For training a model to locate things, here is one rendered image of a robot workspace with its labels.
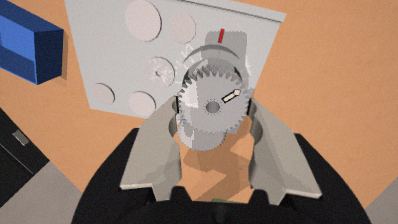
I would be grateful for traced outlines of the grey toothed gear with painted arrow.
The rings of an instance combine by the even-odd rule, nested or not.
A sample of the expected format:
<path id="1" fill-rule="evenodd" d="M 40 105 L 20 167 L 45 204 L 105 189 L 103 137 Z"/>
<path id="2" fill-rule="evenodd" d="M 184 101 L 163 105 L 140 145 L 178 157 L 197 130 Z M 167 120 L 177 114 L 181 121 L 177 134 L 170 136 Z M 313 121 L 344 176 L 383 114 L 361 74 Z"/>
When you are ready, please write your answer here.
<path id="1" fill-rule="evenodd" d="M 181 119 L 186 119 L 185 123 L 198 132 L 226 133 L 247 116 L 248 92 L 232 69 L 216 64 L 208 64 L 207 68 L 196 68 L 197 73 L 192 71 L 193 76 L 188 75 L 189 80 L 182 84 L 179 115 L 184 115 Z"/>

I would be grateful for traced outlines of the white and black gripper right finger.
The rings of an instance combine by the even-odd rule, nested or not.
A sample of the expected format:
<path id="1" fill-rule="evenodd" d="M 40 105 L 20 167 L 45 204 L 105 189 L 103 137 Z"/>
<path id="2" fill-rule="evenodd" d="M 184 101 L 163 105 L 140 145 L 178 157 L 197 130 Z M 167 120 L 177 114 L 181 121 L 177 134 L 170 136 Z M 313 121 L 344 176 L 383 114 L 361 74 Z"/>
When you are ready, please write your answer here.
<path id="1" fill-rule="evenodd" d="M 251 189 L 265 190 L 270 204 L 318 224 L 372 224 L 347 183 L 301 134 L 252 97 L 246 115 L 254 139 L 248 167 Z"/>

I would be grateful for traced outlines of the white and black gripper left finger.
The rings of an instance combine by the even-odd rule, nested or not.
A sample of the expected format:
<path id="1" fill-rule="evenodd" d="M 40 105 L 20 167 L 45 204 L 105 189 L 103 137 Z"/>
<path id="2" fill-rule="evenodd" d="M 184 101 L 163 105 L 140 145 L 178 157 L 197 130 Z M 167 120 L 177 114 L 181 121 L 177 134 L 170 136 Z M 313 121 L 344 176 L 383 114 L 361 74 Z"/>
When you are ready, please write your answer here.
<path id="1" fill-rule="evenodd" d="M 174 95 L 127 134 L 92 176 L 71 224 L 117 224 L 144 205 L 171 199 L 182 179 L 175 113 Z"/>

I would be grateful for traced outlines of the blue open tray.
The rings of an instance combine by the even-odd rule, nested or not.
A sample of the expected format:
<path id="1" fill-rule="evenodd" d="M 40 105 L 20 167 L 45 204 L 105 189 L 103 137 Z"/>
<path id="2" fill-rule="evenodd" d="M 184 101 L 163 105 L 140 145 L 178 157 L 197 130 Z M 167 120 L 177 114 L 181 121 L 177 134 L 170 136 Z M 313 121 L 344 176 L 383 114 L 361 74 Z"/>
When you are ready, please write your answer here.
<path id="1" fill-rule="evenodd" d="M 58 77 L 63 33 L 64 29 L 0 0 L 0 68 L 36 85 Z"/>

